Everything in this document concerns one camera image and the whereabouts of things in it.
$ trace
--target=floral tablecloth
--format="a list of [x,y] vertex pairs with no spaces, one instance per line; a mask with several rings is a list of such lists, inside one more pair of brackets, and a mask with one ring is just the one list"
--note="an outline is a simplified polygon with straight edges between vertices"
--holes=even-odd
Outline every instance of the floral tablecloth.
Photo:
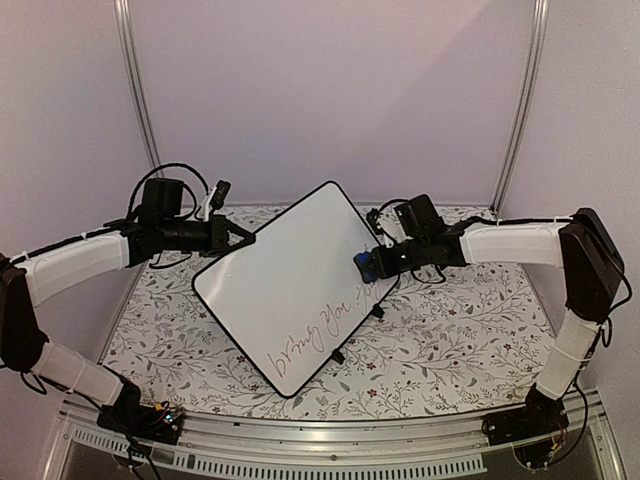
[[[283,207],[222,213],[250,230]],[[447,223],[482,208],[440,209]],[[169,263],[180,254],[166,254]],[[147,401],[221,415],[305,420],[388,419],[466,412],[522,401],[553,343],[519,265],[445,270],[441,285],[403,275],[382,307],[299,395],[283,399],[254,370],[191,290],[210,259],[145,268],[103,363]],[[423,269],[418,276],[429,280]]]

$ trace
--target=black cable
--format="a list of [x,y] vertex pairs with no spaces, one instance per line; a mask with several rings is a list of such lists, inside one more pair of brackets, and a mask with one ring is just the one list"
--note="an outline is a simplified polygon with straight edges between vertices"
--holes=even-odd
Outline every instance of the black cable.
[[142,448],[142,445],[140,445],[140,442],[138,442],[135,438],[133,438],[128,432],[127,432],[127,428],[124,427],[123,425],[120,424],[120,422],[114,420],[114,418],[105,410],[103,409],[100,405],[98,405],[91,397],[83,394],[83,393],[79,393],[79,392],[75,392],[78,395],[80,395],[82,398],[84,398],[87,402],[89,402],[91,405],[93,405],[94,408],[96,408],[99,412],[101,412],[105,417],[107,417],[109,419],[109,421],[115,425],[116,427],[118,427],[118,429],[120,429],[120,433],[122,433],[125,438],[127,439],[127,441],[131,444],[131,446],[139,453],[141,453],[142,455],[144,455],[144,458],[149,462],[149,466],[151,467],[151,470],[153,471],[153,474],[156,477],[156,480],[162,480],[160,477],[160,472],[158,472],[158,469],[156,468],[155,463],[153,463],[153,460],[151,460],[151,455],[149,455],[144,448]]
[[447,277],[444,275],[444,273],[442,273],[442,270],[440,269],[440,267],[438,265],[434,265],[434,267],[435,267],[436,273],[440,277],[440,280],[438,280],[436,282],[428,282],[426,280],[421,280],[420,278],[418,278],[418,276],[415,274],[415,272],[413,270],[411,270],[411,276],[417,282],[423,283],[425,285],[441,285],[441,284],[445,283],[447,281]]
[[198,208],[200,208],[200,207],[198,207],[198,200],[196,199],[196,194],[193,193],[193,190],[191,189],[191,187],[185,183],[184,184],[184,189],[191,196],[191,201],[193,202],[193,208],[191,209],[191,211],[189,213],[185,213],[184,215],[182,215],[180,217],[176,217],[176,220],[186,220],[191,215],[195,215],[195,213],[198,210]]
[[569,223],[571,218],[516,218],[513,220],[488,220],[474,215],[463,220],[463,222],[482,223],[483,225],[526,225],[527,223]]
[[580,374],[580,372],[578,372],[578,374],[576,374],[576,378],[575,378],[575,380],[573,382],[573,386],[575,387],[575,389],[578,391],[578,393],[582,397],[582,402],[584,403],[584,420],[582,421],[582,428],[580,429],[580,433],[578,434],[578,438],[576,438],[576,441],[573,442],[573,445],[571,445],[571,448],[569,448],[569,450],[567,450],[567,453],[565,453],[562,457],[558,458],[557,460],[551,460],[551,462],[548,465],[549,467],[551,465],[556,465],[556,464],[562,462],[565,458],[567,458],[569,455],[571,455],[573,453],[573,451],[580,444],[580,440],[582,440],[582,437],[584,436],[584,434],[585,434],[585,432],[587,430],[587,423],[589,421],[589,402],[587,401],[587,396],[584,394],[582,389],[578,386],[578,375],[579,374]]
[[605,335],[605,330],[601,330],[602,346],[604,348],[609,348],[611,345],[611,338],[613,337],[613,322],[611,321],[611,317],[607,317],[605,324],[607,325],[607,334]]
[[181,263],[186,262],[192,256],[193,256],[193,253],[190,252],[186,257],[181,258],[180,260],[176,260],[175,262],[167,263],[165,265],[158,265],[158,263],[160,263],[160,258],[162,258],[162,253],[160,253],[160,256],[158,257],[158,260],[156,260],[155,263],[149,264],[149,268],[151,270],[166,270],[167,268],[175,267],[176,265],[180,265]]
[[200,183],[202,183],[202,186],[204,187],[205,195],[209,192],[209,184],[204,179],[204,177],[202,175],[200,175],[200,172],[198,172],[191,165],[187,165],[186,163],[167,163],[167,164],[164,164],[164,165],[160,165],[159,167],[156,167],[156,168],[150,170],[136,184],[135,188],[133,189],[133,192],[131,193],[131,197],[129,198],[129,207],[127,208],[127,219],[131,220],[131,218],[133,218],[133,203],[136,201],[136,195],[138,194],[138,191],[140,190],[140,187],[142,187],[144,182],[147,181],[147,179],[149,179],[150,177],[155,175],[160,170],[164,170],[166,168],[174,168],[174,167],[175,168],[184,168],[185,170],[189,170],[191,173],[193,173],[198,178],[198,180],[200,180]]
[[20,372],[20,378],[22,379],[22,383],[24,383],[27,387],[29,387],[30,390],[33,390],[39,395],[46,395],[47,389],[44,388],[44,385],[42,384],[42,381],[40,380],[40,378],[38,378],[37,375],[32,375],[32,376],[33,378],[35,378],[36,382],[38,383],[39,388],[27,382],[27,377],[25,376],[24,372]]
[[33,250],[32,252],[27,253],[27,255],[22,255],[20,257],[14,258],[11,263],[13,265],[17,265],[19,263],[22,263],[24,261],[26,261],[29,258],[33,258],[33,257],[37,257],[38,255],[42,255],[43,253],[47,253],[50,252],[52,250],[56,250],[58,248],[62,248],[62,247],[66,247],[67,245],[71,245],[72,243],[77,243],[77,242],[81,242],[82,240],[88,239],[88,238],[94,238],[97,237],[99,235],[104,235],[105,233],[110,233],[117,230],[116,227],[107,227],[107,228],[100,228],[98,230],[94,230],[92,232],[87,233],[85,236],[82,235],[76,235],[75,237],[69,237],[65,240],[61,240],[57,243],[52,243],[51,245],[47,245],[46,247],[41,247],[38,248],[37,250]]
[[138,479],[138,480],[144,480],[144,478],[142,477],[142,475],[140,475],[138,472],[136,472],[136,469],[139,468],[139,466],[135,466],[133,463],[133,453],[131,452],[131,448],[127,449],[127,454],[129,456],[129,471],[131,473],[133,473],[133,475]]

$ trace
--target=white cable tie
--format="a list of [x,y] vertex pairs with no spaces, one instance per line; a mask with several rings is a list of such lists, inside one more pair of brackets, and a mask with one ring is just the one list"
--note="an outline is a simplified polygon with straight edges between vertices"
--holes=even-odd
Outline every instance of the white cable tie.
[[73,386],[69,388],[71,392],[73,392],[75,388],[78,386],[78,383],[80,383],[80,378],[84,373],[84,369],[87,367],[87,360],[84,357],[80,357],[80,358],[82,358],[82,368],[80,369],[80,373],[78,373],[78,376],[76,377],[76,381],[73,382]]

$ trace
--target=light purple wall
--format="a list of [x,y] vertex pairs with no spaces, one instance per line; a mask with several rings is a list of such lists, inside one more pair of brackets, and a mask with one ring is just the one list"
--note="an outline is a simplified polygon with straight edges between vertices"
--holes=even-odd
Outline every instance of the light purple wall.
[[428,192],[488,204],[516,111],[531,0],[132,2],[160,156],[295,200]]
[[[640,290],[639,192],[640,3],[551,2],[541,71],[504,216],[595,208]],[[565,300],[561,273],[529,270],[558,325]],[[639,316],[638,300],[614,314],[613,344],[599,349],[587,370],[629,478],[640,478]]]
[[[121,217],[147,160],[113,2],[2,2],[0,45],[0,251],[13,255]],[[51,299],[42,330],[96,358],[131,273]],[[0,372],[0,478],[38,477],[61,400]]]

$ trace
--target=whiteboard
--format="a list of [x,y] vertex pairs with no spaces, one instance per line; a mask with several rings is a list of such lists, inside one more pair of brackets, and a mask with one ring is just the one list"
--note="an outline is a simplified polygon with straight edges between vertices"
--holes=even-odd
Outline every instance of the whiteboard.
[[342,189],[318,187],[196,274],[193,289],[283,397],[307,383],[393,288],[365,285],[353,257],[377,246]]

